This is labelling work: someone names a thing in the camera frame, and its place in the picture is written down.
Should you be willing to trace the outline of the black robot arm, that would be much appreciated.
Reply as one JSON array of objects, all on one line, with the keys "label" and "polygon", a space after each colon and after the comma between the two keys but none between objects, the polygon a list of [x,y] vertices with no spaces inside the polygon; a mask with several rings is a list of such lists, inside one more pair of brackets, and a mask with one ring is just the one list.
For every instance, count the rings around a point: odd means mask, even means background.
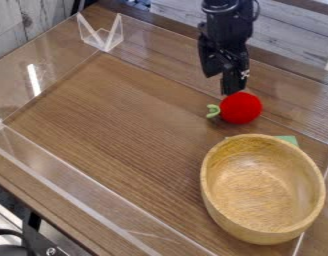
[{"label": "black robot arm", "polygon": [[198,49],[207,78],[222,75],[220,91],[246,89],[250,77],[247,41],[260,14],[258,0],[203,0],[206,21],[199,23]]}]

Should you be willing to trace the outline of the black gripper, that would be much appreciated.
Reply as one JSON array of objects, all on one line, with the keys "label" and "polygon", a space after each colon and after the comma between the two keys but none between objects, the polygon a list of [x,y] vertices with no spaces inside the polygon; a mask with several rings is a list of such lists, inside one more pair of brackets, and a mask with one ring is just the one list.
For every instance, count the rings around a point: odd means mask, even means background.
[{"label": "black gripper", "polygon": [[247,41],[254,33],[254,6],[203,6],[198,50],[207,78],[223,73],[222,94],[242,91],[250,77]]}]

